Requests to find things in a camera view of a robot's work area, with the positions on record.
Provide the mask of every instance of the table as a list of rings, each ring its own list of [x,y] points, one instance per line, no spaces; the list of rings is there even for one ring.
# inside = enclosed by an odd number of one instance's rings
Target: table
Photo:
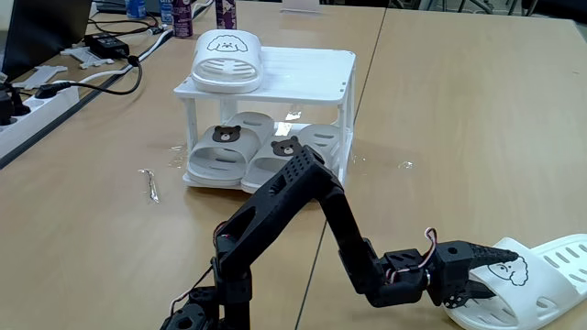
[[[119,14],[102,14],[98,13],[93,17],[96,21],[111,21],[111,20],[120,20],[120,19],[127,19],[126,15],[119,15]],[[145,20],[150,24],[153,23],[151,18]],[[133,28],[138,28],[137,24],[100,24],[101,28],[106,28],[113,31],[128,31]],[[86,34],[93,34],[98,33],[99,31],[95,28],[93,24],[89,24],[86,30]],[[147,33],[137,34],[137,35],[129,35],[129,36],[121,36],[120,39],[126,42],[130,48],[131,54],[141,54],[143,51],[148,50],[155,41],[159,38],[157,36],[151,36]],[[40,65],[50,65],[50,66],[64,66],[67,67],[66,72],[57,73],[50,82],[54,82],[57,80],[72,80],[79,82],[81,79],[88,77],[92,74],[98,72],[106,72],[106,71],[113,71],[113,70],[120,70],[127,66],[126,60],[115,60],[113,64],[103,64],[99,67],[89,67],[87,69],[80,68],[80,62],[74,59],[72,56],[69,55],[55,55],[49,60],[46,60],[44,63]],[[34,71],[28,71],[25,74],[21,75],[20,77],[16,78],[14,82],[23,82],[28,77],[30,77]],[[100,85],[101,83],[105,82],[109,77],[100,77],[92,80],[90,83],[94,85]],[[87,88],[80,89],[80,98],[85,97],[89,94],[92,90]]]
[[[567,20],[389,9],[346,186],[385,251],[441,241],[528,247],[587,232],[587,45]],[[583,329],[587,304],[548,329]],[[458,329],[425,294],[372,308],[328,229],[299,329]]]
[[[239,27],[270,46],[355,51],[359,93],[384,10],[280,8],[238,3]],[[214,28],[214,11],[195,26]],[[0,328],[158,328],[170,300],[207,269],[213,229],[248,195],[183,185],[185,118],[172,89],[193,53],[194,39],[168,41],[144,61],[137,92],[101,94],[0,171]],[[130,72],[112,88],[135,79]],[[203,115],[202,128],[212,120]],[[144,168],[155,173],[160,203],[146,194]],[[294,328],[323,223],[308,205],[253,265],[253,328]]]

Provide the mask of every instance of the power adapter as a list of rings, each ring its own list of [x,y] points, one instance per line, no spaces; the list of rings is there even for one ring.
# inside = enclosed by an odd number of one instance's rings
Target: power adapter
[[[103,59],[125,59],[130,55],[128,45],[108,33],[96,33],[83,37],[85,45]]]

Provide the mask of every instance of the power strip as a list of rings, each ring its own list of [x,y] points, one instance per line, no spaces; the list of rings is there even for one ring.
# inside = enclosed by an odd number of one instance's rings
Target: power strip
[[[30,113],[15,116],[17,121],[14,124],[0,126],[0,160],[78,102],[77,87],[64,89],[49,99],[29,97],[23,104],[30,107]]]

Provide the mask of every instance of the paper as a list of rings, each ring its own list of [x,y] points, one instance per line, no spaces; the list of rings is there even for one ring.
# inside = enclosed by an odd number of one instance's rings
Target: paper
[[[283,0],[282,11],[320,13],[319,0]]]

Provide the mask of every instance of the monitor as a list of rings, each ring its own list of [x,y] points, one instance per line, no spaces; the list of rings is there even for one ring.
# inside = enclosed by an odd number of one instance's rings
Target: monitor
[[[92,6],[92,0],[0,0],[0,3],[0,45],[2,40],[5,44],[0,47],[4,49],[1,72],[9,81],[79,42],[85,34]]]

